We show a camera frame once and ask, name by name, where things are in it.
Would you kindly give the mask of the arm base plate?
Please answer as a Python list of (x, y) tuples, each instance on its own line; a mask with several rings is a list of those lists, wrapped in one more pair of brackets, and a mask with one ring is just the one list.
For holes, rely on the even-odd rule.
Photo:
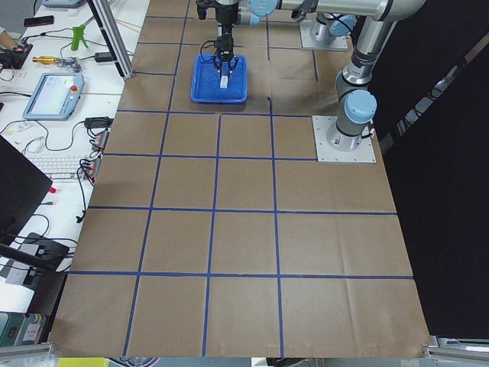
[(334, 37), (329, 27), (316, 20), (304, 20), (300, 23), (300, 36), (304, 50), (328, 50), (345, 52), (348, 42), (345, 36)]
[(317, 161), (333, 164), (375, 164), (377, 159), (368, 127), (359, 136), (349, 137), (337, 129), (336, 120), (336, 116), (312, 116)]

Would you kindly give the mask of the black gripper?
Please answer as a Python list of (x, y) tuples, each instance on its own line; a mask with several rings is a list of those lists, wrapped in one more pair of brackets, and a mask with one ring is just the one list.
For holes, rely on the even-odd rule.
[(218, 37), (215, 40), (215, 55), (212, 55), (212, 64), (219, 74), (222, 74), (222, 64), (230, 63), (230, 74), (233, 74), (239, 57), (234, 57), (234, 39), (232, 37), (232, 26), (218, 26)]

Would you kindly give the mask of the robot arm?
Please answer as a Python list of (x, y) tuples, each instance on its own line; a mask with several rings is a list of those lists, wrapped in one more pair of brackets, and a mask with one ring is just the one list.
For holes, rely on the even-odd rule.
[(371, 122), (377, 101), (367, 91), (372, 70), (396, 23), (414, 15), (424, 1), (277, 1), (275, 8), (298, 11), (365, 16), (350, 63), (338, 73), (336, 90), (341, 106), (335, 127), (329, 132), (332, 147), (350, 151), (361, 140)]
[[(257, 24), (281, 8), (281, 4), (281, 1), (197, 1), (199, 19), (205, 19), (207, 10), (213, 8), (219, 24), (217, 38), (206, 43), (215, 48), (206, 61), (212, 63), (222, 76), (229, 76), (240, 64), (234, 54), (233, 27), (238, 24)], [(323, 12), (318, 6), (317, 1), (292, 4), (291, 19), (299, 24), (302, 48), (346, 51), (347, 38), (354, 30), (357, 18), (345, 13)]]

